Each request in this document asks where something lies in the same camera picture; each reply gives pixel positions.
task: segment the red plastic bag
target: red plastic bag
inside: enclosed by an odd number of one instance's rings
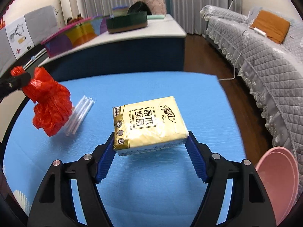
[[[16,66],[11,75],[18,76],[24,72],[22,66]],[[43,67],[36,67],[34,78],[22,91],[34,103],[38,102],[34,107],[33,125],[37,129],[43,128],[48,136],[57,134],[72,114],[69,90],[55,81]]]

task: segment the poster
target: poster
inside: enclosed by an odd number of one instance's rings
[[[29,35],[25,17],[22,16],[5,27],[9,44],[16,59],[34,47],[34,43]]]

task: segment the blue gripper pad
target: blue gripper pad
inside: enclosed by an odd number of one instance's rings
[[[190,157],[190,160],[194,166],[197,176],[201,178],[204,183],[207,182],[209,177],[207,175],[206,162],[202,157],[196,143],[190,135],[187,138],[185,147]]]
[[[111,139],[110,143],[107,145],[101,159],[98,162],[98,169],[96,174],[96,182],[100,183],[102,179],[106,178],[109,168],[112,165],[113,159],[116,152],[114,151],[114,137]]]

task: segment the metal screw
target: metal screw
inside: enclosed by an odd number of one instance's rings
[[[213,157],[213,159],[220,159],[221,158],[220,154],[217,154],[217,153],[212,154],[212,157]]]
[[[251,162],[250,162],[249,160],[247,160],[247,159],[245,159],[243,162],[244,162],[244,164],[247,165],[247,166],[250,166],[250,165],[251,165]]]
[[[91,154],[86,154],[83,156],[84,160],[90,160],[91,159]]]
[[[60,160],[58,160],[58,159],[57,159],[57,160],[55,160],[55,161],[53,162],[53,165],[54,165],[54,166],[58,166],[58,165],[60,165]]]

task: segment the pink bag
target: pink bag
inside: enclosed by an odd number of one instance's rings
[[[133,0],[133,3],[144,2],[152,14],[167,14],[165,0]]]

